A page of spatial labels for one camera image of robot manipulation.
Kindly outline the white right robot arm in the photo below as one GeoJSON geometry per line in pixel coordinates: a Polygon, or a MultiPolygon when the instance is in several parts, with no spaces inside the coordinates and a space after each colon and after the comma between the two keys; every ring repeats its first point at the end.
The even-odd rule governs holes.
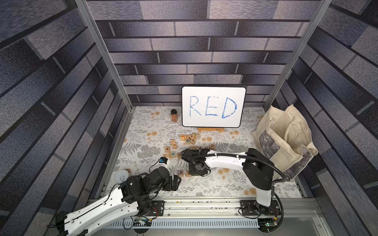
{"type": "Polygon", "coordinates": [[[210,173],[212,168],[226,168],[243,172],[251,184],[257,189],[255,208],[260,214],[270,213],[274,195],[273,176],[277,170],[273,162],[254,148],[247,152],[227,153],[210,149],[185,149],[181,152],[182,160],[189,167],[202,175],[210,173]]]}

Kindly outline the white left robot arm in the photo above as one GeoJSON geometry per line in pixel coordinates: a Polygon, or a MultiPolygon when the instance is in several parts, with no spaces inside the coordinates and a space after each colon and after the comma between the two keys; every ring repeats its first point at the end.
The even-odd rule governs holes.
{"type": "Polygon", "coordinates": [[[55,224],[60,236],[90,236],[124,217],[146,215],[152,208],[150,195],[160,191],[176,191],[181,183],[163,166],[151,173],[129,177],[96,202],[74,212],[61,211],[55,224]]]}

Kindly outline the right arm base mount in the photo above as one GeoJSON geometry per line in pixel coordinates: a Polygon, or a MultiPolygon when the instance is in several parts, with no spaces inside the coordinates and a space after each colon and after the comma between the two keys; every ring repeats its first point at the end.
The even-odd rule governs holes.
{"type": "Polygon", "coordinates": [[[282,215],[280,204],[272,200],[270,207],[259,205],[256,200],[241,200],[240,209],[244,216],[279,216],[282,215]]]}

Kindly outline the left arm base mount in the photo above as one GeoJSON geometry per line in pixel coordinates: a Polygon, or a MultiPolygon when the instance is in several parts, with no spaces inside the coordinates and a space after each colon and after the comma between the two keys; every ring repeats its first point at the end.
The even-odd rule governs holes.
{"type": "Polygon", "coordinates": [[[136,216],[160,217],[164,214],[165,201],[138,201],[138,214],[136,216]]]}

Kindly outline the purple R letter block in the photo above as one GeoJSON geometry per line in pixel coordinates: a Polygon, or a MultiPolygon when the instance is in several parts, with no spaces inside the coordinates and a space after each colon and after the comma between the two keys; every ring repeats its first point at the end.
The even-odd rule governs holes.
{"type": "Polygon", "coordinates": [[[182,178],[185,176],[185,171],[184,170],[179,170],[179,177],[182,178]]]}

